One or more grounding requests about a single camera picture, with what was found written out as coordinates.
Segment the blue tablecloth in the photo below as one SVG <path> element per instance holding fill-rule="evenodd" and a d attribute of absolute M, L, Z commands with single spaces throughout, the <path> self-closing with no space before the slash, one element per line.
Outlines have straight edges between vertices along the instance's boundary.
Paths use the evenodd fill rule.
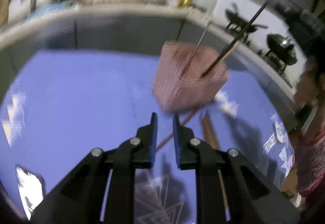
<path fill-rule="evenodd" d="M 17 164 L 42 175 L 48 193 L 92 148 L 110 150 L 135 136 L 152 112 L 158 114 L 157 143 L 171 133 L 172 116 L 152 94 L 157 63 L 156 56 L 89 51 L 42 51 L 28 62 L 0 109 L 0 180 L 20 209 Z M 220 93 L 237 115 L 225 114 L 215 101 L 187 127 L 202 139 L 200 119 L 208 110 L 221 149 L 238 148 L 279 186 L 294 157 L 287 137 L 268 153 L 263 148 L 274 121 L 282 123 L 269 99 L 247 72 L 230 71 Z M 137 223 L 195 222 L 195 172 L 177 169 L 173 141 L 135 180 Z"/>

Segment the pink plastic basket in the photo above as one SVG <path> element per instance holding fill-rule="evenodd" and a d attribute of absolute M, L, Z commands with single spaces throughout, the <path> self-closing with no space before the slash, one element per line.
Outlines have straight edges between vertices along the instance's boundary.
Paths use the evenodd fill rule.
<path fill-rule="evenodd" d="M 199 46 L 204 34 L 198 45 L 164 44 L 153 83 L 154 94 L 163 111 L 202 106 L 210 102 L 227 81 L 227 66 L 223 62 L 201 77 L 219 56 L 212 48 Z"/>

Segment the black pot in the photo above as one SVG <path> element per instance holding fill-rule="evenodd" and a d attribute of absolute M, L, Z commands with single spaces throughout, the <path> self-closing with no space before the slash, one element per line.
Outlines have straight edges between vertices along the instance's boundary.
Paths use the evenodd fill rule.
<path fill-rule="evenodd" d="M 248 24 L 248 21 L 246 21 L 244 18 L 240 17 L 238 13 L 235 13 L 235 12 L 232 12 L 231 10 L 226 9 L 225 14 L 226 14 L 227 19 L 230 21 L 227 28 L 229 28 L 229 26 L 231 24 L 235 24 L 235 25 L 239 26 L 241 29 L 243 29 L 246 26 L 246 24 Z M 259 28 L 267 29 L 268 26 L 253 24 L 247 29 L 246 33 L 248 33 L 248 34 L 254 33 Z"/>
<path fill-rule="evenodd" d="M 286 65 L 292 66 L 297 63 L 294 53 L 295 45 L 291 43 L 289 37 L 283 37 L 280 34 L 269 34 L 267 42 L 270 50 L 276 54 Z"/>

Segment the paper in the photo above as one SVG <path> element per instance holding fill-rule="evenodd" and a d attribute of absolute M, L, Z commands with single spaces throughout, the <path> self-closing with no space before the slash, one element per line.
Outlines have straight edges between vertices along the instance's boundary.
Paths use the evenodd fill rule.
<path fill-rule="evenodd" d="M 280 143 L 283 143 L 284 138 L 285 138 L 282 127 L 283 127 L 283 124 L 278 124 L 277 122 L 274 123 L 276 137 Z"/>
<path fill-rule="evenodd" d="M 273 133 L 271 137 L 268 139 L 268 141 L 264 144 L 264 150 L 266 151 L 267 154 L 269 153 L 269 151 L 275 145 L 276 142 L 277 142 L 277 138 Z"/>
<path fill-rule="evenodd" d="M 292 166 L 294 165 L 294 155 L 292 154 L 290 157 L 289 157 L 289 159 L 288 159 L 288 167 L 289 168 L 292 168 Z"/>
<path fill-rule="evenodd" d="M 285 177 L 287 177 L 289 175 L 290 170 L 291 170 L 290 163 L 293 162 L 292 161 L 293 157 L 292 157 L 292 159 L 290 159 L 291 161 L 288 161 L 288 159 L 287 159 L 287 151 L 286 151 L 285 147 L 283 147 L 283 149 L 281 150 L 281 152 L 279 154 L 279 157 L 283 161 L 283 165 L 281 167 L 286 169 Z"/>
<path fill-rule="evenodd" d="M 226 91 L 219 90 L 214 96 L 214 100 L 219 103 L 219 108 L 223 113 L 236 118 L 238 104 L 236 101 L 229 101 Z"/>

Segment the dark gray panel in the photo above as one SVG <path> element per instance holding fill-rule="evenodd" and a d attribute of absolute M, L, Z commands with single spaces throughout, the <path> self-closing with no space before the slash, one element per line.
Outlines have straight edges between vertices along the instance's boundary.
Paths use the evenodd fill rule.
<path fill-rule="evenodd" d="M 166 41 L 175 41 L 182 20 L 163 17 L 140 18 L 138 53 L 160 55 Z"/>
<path fill-rule="evenodd" d="M 186 22 L 182 28 L 178 40 L 180 42 L 198 43 L 203 32 L 204 29 L 202 27 Z M 221 53 L 222 49 L 227 45 L 227 43 L 221 38 L 208 32 L 204 36 L 202 45 L 211 46 L 218 53 Z"/>
<path fill-rule="evenodd" d="M 247 68 L 246 71 L 254 76 L 254 78 L 258 81 L 258 83 L 264 90 L 270 85 L 272 79 L 251 58 L 249 58 L 246 55 L 243 55 L 238 50 L 234 51 L 232 56 L 237 59 L 238 64 L 242 64 L 243 66 L 245 66 Z"/>
<path fill-rule="evenodd" d="M 227 67 L 231 70 L 236 70 L 236 71 L 248 71 L 248 68 L 245 64 L 240 63 L 238 61 L 238 58 L 235 57 L 234 54 L 231 54 L 225 59 L 225 63 L 227 64 Z"/>
<path fill-rule="evenodd" d="M 74 18 L 51 22 L 37 33 L 40 48 L 72 49 L 75 47 Z"/>
<path fill-rule="evenodd" d="M 41 42 L 35 36 L 29 36 L 8 47 L 14 68 L 20 71 L 41 47 Z"/>
<path fill-rule="evenodd" d="M 139 17 L 131 15 L 78 18 L 78 48 L 135 52 L 139 27 Z"/>
<path fill-rule="evenodd" d="M 14 69 L 8 49 L 0 51 L 0 100 L 9 89 L 12 81 L 16 77 L 17 71 Z"/>

